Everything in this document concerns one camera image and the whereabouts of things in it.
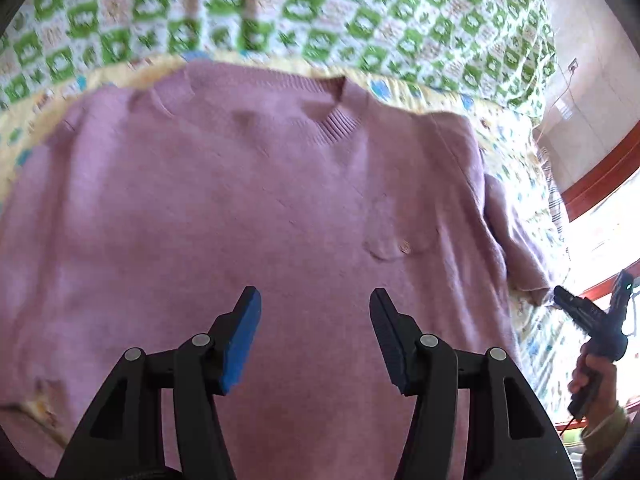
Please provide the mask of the olive sleeve forearm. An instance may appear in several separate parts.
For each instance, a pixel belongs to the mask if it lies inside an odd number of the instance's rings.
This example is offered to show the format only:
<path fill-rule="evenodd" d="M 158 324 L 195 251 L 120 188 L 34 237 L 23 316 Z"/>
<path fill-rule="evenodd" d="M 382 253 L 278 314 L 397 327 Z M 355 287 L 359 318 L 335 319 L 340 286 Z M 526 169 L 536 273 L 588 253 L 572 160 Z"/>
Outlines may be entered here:
<path fill-rule="evenodd" d="M 595 479 L 603 469 L 611 471 L 611 460 L 618 460 L 618 468 L 610 479 L 639 478 L 639 417 L 631 419 L 627 411 L 617 404 L 602 422 L 588 420 L 580 434 L 582 478 Z"/>

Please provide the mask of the person's right hand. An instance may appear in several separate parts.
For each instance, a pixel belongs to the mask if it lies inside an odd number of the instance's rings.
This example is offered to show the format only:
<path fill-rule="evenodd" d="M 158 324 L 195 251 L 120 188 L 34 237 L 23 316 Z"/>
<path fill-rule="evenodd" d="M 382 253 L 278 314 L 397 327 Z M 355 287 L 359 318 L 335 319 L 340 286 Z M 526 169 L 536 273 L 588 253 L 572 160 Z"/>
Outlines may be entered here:
<path fill-rule="evenodd" d="M 568 383 L 568 391 L 576 394 L 590 384 L 588 370 L 593 370 L 601 376 L 600 387 L 594 396 L 586 414 L 587 427 L 596 429 L 601 422 L 612 415 L 617 403 L 616 380 L 617 368 L 615 364 L 603 356 L 591 353 L 589 344 L 580 348 L 580 355 L 572 373 L 572 380 Z"/>

